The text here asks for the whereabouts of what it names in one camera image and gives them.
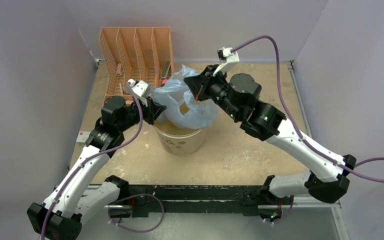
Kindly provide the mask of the blue plastic trash bag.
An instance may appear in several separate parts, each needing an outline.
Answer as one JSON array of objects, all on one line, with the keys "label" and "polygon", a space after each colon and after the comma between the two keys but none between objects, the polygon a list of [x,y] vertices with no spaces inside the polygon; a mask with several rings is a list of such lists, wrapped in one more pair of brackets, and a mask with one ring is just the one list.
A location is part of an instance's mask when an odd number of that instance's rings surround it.
[{"label": "blue plastic trash bag", "polygon": [[199,73],[183,65],[180,71],[172,74],[162,87],[153,90],[152,99],[166,107],[157,118],[161,125],[172,123],[178,128],[201,129],[210,127],[218,118],[219,110],[211,100],[197,101],[184,82],[187,77],[198,76]]}]

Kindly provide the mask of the beige capybara trash bin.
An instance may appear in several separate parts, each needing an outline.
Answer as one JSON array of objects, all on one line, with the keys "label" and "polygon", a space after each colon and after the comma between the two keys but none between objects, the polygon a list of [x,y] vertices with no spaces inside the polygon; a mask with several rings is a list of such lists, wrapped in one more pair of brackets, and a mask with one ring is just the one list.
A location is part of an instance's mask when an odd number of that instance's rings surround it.
[{"label": "beige capybara trash bin", "polygon": [[179,156],[196,152],[203,145],[208,128],[178,127],[168,119],[167,112],[163,111],[153,125],[163,148]]}]

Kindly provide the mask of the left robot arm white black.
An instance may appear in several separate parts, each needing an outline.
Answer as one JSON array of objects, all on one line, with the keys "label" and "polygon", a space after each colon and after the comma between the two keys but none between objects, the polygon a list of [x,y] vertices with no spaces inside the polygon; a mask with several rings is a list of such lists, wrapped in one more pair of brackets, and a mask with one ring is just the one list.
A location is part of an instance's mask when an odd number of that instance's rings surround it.
[{"label": "left robot arm white black", "polygon": [[101,117],[90,132],[75,166],[60,185],[42,203],[33,202],[27,216],[41,240],[75,240],[83,225],[109,203],[122,205],[128,200],[152,194],[131,194],[129,183],[115,175],[88,195],[84,192],[98,171],[108,163],[114,152],[130,144],[139,135],[143,123],[153,125],[166,106],[146,97],[144,102],[135,98],[130,105],[122,96],[109,97]]}]

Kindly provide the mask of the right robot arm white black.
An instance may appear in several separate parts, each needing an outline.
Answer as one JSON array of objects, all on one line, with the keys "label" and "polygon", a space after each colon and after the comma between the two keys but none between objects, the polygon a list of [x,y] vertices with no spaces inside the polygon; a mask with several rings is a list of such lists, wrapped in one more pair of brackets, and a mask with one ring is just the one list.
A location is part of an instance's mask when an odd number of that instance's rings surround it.
[{"label": "right robot arm white black", "polygon": [[216,68],[208,65],[202,73],[183,79],[195,99],[212,100],[239,122],[246,134],[280,148],[308,168],[294,175],[268,176],[260,191],[264,202],[272,204],[279,198],[309,194],[332,204],[347,193],[349,172],[343,168],[353,168],[355,157],[329,151],[295,130],[282,111],[259,99],[262,86],[251,75],[237,73],[227,81],[226,74],[215,72]]}]

